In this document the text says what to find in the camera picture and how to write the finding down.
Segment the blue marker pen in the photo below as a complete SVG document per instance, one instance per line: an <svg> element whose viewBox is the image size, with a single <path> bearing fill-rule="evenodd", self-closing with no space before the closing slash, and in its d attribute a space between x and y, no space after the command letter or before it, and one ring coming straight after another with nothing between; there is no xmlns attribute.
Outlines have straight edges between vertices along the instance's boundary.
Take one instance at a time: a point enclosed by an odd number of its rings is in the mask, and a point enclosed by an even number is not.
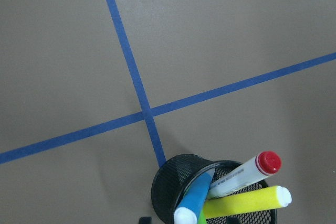
<svg viewBox="0 0 336 224"><path fill-rule="evenodd" d="M191 183L181 202L174 211L174 223L198 223L214 173L215 170L210 169L198 176Z"/></svg>

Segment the blue tape strip lengthwise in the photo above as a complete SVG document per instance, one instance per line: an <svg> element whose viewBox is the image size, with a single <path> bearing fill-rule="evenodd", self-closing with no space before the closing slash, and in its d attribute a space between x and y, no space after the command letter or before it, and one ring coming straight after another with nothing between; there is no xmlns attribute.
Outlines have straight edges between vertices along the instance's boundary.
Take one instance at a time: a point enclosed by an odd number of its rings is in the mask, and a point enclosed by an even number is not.
<svg viewBox="0 0 336 224"><path fill-rule="evenodd" d="M133 52L125 32L125 28L118 10L116 0L106 0L111 19L114 24L115 32L117 34L121 50L123 52L127 67L133 82L133 86L138 98L142 115L146 123L146 127L152 142L155 157L159 166L162 166L166 162L166 157L162 147L162 143L159 137L159 133L156 127L154 116L150 108L150 104L143 86L143 82L133 56Z"/></svg>

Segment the black mesh pen cup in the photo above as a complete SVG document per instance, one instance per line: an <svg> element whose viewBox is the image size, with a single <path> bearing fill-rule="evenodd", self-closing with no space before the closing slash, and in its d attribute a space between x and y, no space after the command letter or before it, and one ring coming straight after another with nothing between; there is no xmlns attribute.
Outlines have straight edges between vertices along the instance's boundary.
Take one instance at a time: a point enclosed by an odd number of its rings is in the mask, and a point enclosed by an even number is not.
<svg viewBox="0 0 336 224"><path fill-rule="evenodd" d="M189 185L202 173L214 168L218 179L241 165L237 161L210 161L194 154L181 154L166 161L156 173L151 202L163 223L173 223L173 212ZM277 223L275 209L235 214L228 217L207 218L207 223Z"/></svg>

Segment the red capped white marker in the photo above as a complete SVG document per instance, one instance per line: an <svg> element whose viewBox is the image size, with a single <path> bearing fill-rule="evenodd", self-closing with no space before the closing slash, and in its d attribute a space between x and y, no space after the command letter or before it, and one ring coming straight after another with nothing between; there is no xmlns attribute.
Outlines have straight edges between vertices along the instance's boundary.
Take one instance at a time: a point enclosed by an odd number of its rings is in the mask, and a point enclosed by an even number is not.
<svg viewBox="0 0 336 224"><path fill-rule="evenodd" d="M228 196L276 174L281 167L282 160L277 153L273 151L261 152L211 183L207 199Z"/></svg>

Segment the green marker pen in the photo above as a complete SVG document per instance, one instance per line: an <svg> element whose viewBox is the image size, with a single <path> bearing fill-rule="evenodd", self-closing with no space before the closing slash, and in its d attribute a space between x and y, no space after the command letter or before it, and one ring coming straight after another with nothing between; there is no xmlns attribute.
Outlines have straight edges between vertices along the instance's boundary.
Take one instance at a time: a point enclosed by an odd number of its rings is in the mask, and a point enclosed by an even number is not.
<svg viewBox="0 0 336 224"><path fill-rule="evenodd" d="M207 224L203 210L201 210L201 212L200 212L200 215L199 215L198 220L197 220L197 224Z"/></svg>

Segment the yellow highlighter pen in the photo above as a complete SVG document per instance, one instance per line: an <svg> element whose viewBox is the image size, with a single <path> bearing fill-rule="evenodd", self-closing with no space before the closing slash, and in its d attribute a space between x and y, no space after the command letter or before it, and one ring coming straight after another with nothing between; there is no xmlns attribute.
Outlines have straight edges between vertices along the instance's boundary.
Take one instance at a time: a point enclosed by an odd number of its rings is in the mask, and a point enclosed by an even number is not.
<svg viewBox="0 0 336 224"><path fill-rule="evenodd" d="M271 186L245 193L208 200L204 203L205 218L226 217L287 207L292 202L286 187Z"/></svg>

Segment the blue tape strip crosswise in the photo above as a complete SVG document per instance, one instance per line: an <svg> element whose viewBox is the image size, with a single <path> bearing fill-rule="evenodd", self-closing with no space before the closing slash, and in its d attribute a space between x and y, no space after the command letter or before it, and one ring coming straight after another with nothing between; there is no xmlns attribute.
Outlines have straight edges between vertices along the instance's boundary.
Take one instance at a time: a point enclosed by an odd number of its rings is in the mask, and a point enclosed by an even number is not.
<svg viewBox="0 0 336 224"><path fill-rule="evenodd" d="M187 106L197 104L206 100L210 100L222 95L226 95L244 88L277 79L298 71L302 71L326 62L335 60L335 53L331 53L318 58L310 59L292 66L284 67L269 73L264 73L252 78L238 81L229 85L225 85L213 90L202 92L191 97L183 98L167 104L163 104L151 109L153 116L166 114ZM75 132L71 132L48 140L40 141L34 144L23 146L14 150L1 153L1 164L5 164L20 158L31 156L40 152L44 152L53 148L67 145L85 138L99 135L108 131L112 131L136 122L143 121L144 117L141 112L126 115L108 122L100 123L88 128L84 128Z"/></svg>

